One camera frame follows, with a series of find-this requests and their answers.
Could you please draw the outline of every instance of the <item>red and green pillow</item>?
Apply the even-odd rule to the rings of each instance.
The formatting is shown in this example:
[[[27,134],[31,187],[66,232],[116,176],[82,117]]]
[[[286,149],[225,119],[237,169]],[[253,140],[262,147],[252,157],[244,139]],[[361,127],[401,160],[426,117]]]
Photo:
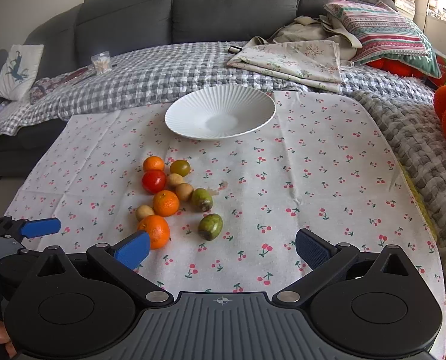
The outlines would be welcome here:
[[[426,35],[416,24],[385,3],[372,6],[331,0],[325,9],[363,45],[353,62],[367,64],[385,58],[400,61],[425,75],[441,77],[436,54]]]

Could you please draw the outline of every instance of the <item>fluted white plate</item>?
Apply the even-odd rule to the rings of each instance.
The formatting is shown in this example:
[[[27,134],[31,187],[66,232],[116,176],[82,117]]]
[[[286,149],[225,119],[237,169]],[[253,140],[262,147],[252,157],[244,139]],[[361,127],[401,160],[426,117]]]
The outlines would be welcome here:
[[[168,128],[198,140],[237,137],[263,127],[276,112],[267,94],[250,87],[220,85],[175,101],[165,115]]]

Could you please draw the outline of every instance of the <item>tan round fruit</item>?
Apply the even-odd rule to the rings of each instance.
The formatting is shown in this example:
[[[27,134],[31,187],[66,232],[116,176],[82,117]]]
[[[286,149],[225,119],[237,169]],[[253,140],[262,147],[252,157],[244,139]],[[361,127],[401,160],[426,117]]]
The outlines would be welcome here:
[[[166,178],[166,182],[169,187],[175,188],[183,182],[183,177],[181,177],[178,173],[172,173]]]
[[[135,211],[135,216],[138,222],[150,215],[155,215],[155,211],[153,211],[153,208],[150,206],[142,205]]]
[[[193,187],[188,183],[182,183],[177,186],[177,188],[174,190],[174,193],[177,194],[179,200],[181,200],[182,202],[187,202],[191,198]]]

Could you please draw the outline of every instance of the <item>sofa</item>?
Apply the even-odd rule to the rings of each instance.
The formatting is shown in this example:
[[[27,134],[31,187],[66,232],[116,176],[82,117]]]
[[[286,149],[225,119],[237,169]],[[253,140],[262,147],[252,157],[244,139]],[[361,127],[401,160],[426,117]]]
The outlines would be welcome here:
[[[352,0],[376,4],[391,0]],[[85,0],[28,35],[45,46],[37,80],[55,77],[111,56],[166,44],[246,41],[270,37],[295,17],[325,14],[328,0]],[[65,127],[59,119],[0,137],[0,178],[27,176]]]

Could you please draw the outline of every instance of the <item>tablecloth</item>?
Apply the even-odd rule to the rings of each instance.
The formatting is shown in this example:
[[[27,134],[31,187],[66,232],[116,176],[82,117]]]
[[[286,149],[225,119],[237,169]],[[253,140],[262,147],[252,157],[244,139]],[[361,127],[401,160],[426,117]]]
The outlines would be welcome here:
[[[183,203],[167,218],[171,240],[137,271],[179,291],[266,291],[307,274],[294,237],[306,227],[335,244],[381,251],[404,248],[444,316],[431,354],[443,359],[446,309],[438,250],[393,152],[366,110],[331,94],[275,92],[274,120],[232,139],[200,142],[164,123],[170,104],[73,116],[34,168],[7,213],[58,217],[61,232],[28,240],[42,250],[58,244],[81,252],[118,242],[137,227],[135,209],[150,204],[141,187],[142,161],[187,159],[186,182],[214,191],[212,212],[224,220],[213,241],[196,232],[202,213]]]

